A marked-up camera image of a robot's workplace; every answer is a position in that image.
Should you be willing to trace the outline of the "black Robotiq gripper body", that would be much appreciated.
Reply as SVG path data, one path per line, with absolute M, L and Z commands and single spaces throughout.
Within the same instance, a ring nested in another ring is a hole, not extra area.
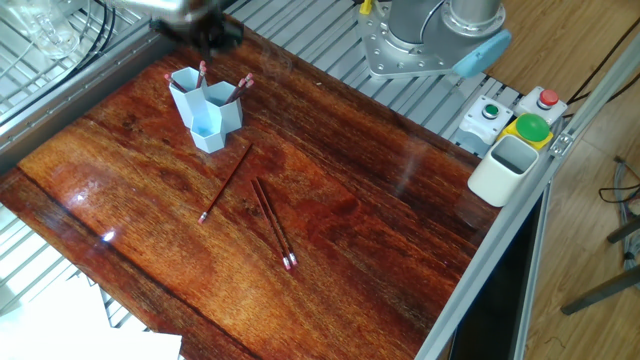
M 222 12 L 189 12 L 185 43 L 201 53 L 229 52 L 240 46 L 245 26 Z

